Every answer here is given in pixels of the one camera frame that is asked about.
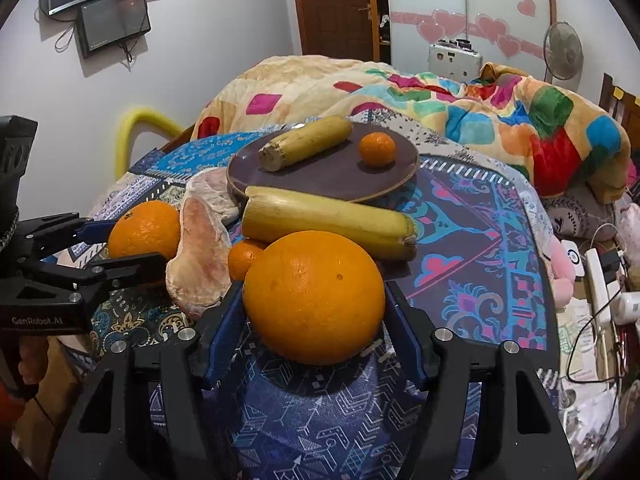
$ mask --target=orange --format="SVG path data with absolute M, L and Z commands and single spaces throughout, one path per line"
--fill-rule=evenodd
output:
M 385 289 L 358 244 L 324 231 L 276 240 L 244 279 L 252 328 L 274 352 L 309 365 L 355 355 L 380 328 Z
M 110 258 L 160 253 L 171 260 L 180 243 L 180 213 L 167 202 L 150 200 L 130 209 L 109 235 Z
M 231 247 L 227 257 L 231 280 L 244 280 L 247 271 L 255 263 L 258 256 L 262 254 L 266 246 L 267 244 L 263 242 L 245 238 Z
M 364 163 L 372 168 L 382 168 L 396 160 L 396 143 L 383 132 L 362 137 L 358 151 Z

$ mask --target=heart decoration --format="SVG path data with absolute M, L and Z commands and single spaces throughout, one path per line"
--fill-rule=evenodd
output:
M 446 33 L 445 28 L 437 23 L 431 23 L 428 20 L 423 20 L 418 23 L 418 34 L 420 34 L 429 43 L 436 43 L 444 38 Z
M 445 30 L 445 34 L 451 38 L 455 38 L 457 35 L 464 32 L 466 28 L 466 17 L 464 14 L 454 13 L 450 14 L 446 10 L 436 9 L 431 13 L 433 21 L 438 25 L 442 25 Z
M 536 15 L 536 3 L 533 0 L 522 0 L 518 4 L 518 11 L 533 18 Z
M 426 16 L 426 15 L 420 15 L 420 14 L 415 14 L 415 16 L 420 16 L 421 23 L 435 23 L 435 21 L 433 20 L 433 18 L 431 16 Z
M 494 20 L 486 14 L 478 14 L 476 25 L 490 43 L 495 43 L 498 36 L 506 36 L 509 33 L 509 24 L 503 20 Z
M 522 49 L 520 41 L 513 36 L 500 35 L 497 38 L 498 48 L 506 57 L 513 57 Z

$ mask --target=colorful blanket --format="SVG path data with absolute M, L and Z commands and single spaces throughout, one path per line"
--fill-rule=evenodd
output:
M 383 63 L 271 57 L 207 105 L 193 139 L 378 108 L 508 164 L 540 196 L 588 182 L 609 203 L 625 189 L 630 145 L 619 124 L 578 94 L 492 64 L 480 79 L 459 84 L 430 72 L 399 73 Z

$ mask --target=brown plate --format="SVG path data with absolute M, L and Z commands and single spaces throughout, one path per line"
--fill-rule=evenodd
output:
M 347 202 L 364 202 L 402 186 L 418 169 L 418 150 L 410 140 L 375 124 L 353 123 L 353 131 L 345 142 L 270 173 L 260 166 L 258 150 L 283 132 L 280 130 L 256 139 L 234 155 L 226 168 L 226 176 L 235 193 L 245 196 L 247 186 L 268 186 Z M 385 132 L 396 143 L 396 161 L 386 168 L 368 168 L 360 159 L 358 143 L 371 132 Z

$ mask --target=yellow pipe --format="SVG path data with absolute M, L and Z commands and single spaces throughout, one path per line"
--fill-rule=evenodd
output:
M 152 124 L 172 137 L 177 137 L 184 131 L 183 127 L 152 108 L 134 108 L 128 112 L 120 121 L 118 138 L 116 139 L 116 180 L 127 173 L 129 169 L 131 132 L 139 122 Z

